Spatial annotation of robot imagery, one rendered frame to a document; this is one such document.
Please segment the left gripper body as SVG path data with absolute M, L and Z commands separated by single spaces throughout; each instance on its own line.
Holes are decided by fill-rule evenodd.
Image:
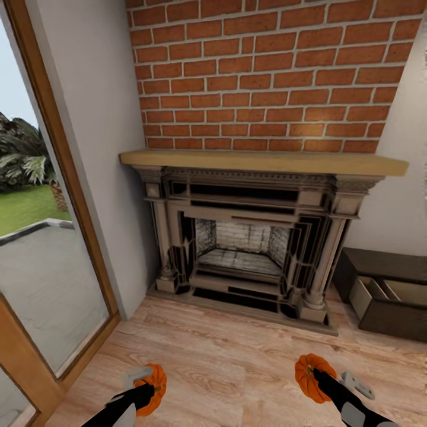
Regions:
M 127 393 L 135 398 L 136 410 L 141 409 L 150 403 L 149 384 L 144 384 L 136 388 L 129 389 Z

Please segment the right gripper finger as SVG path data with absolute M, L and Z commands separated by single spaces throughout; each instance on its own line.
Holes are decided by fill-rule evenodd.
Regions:
M 324 372 L 320 372 L 317 368 L 314 368 L 314 377 L 317 381 L 320 381 L 321 376 Z

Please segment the pumpkin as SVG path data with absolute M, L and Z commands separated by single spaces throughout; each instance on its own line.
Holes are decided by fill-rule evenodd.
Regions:
M 301 355 L 295 364 L 295 378 L 296 382 L 301 386 L 303 393 L 314 400 L 315 403 L 324 404 L 325 401 L 332 401 L 323 391 L 318 387 L 318 381 L 314 377 L 314 368 L 320 372 L 326 372 L 337 379 L 335 369 L 328 364 L 328 362 L 315 354 Z
M 154 386 L 154 396 L 150 398 L 150 403 L 147 406 L 142 407 L 136 411 L 136 416 L 149 416 L 161 403 L 162 397 L 165 394 L 167 389 L 167 375 L 163 371 L 161 365 L 147 364 L 147 366 L 152 366 L 154 372 L 150 377 L 143 378 L 141 380 L 135 381 L 135 387 L 149 384 L 149 386 Z

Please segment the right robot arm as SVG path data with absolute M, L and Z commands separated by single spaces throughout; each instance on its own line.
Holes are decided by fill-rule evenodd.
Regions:
M 354 390 L 358 390 L 367 399 L 375 400 L 374 391 L 349 371 L 342 373 L 342 380 L 337 381 L 326 372 L 314 368 L 314 377 L 320 390 L 330 397 L 340 410 L 342 422 L 347 427 L 402 427 L 373 412 L 354 396 Z

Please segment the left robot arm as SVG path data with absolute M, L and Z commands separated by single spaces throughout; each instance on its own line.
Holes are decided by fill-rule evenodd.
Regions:
M 124 375 L 123 394 L 115 396 L 106 404 L 106 409 L 99 412 L 82 427 L 133 427 L 136 411 L 149 405 L 154 396 L 154 386 L 144 384 L 135 387 L 134 382 L 150 377 L 152 366 L 144 366 Z

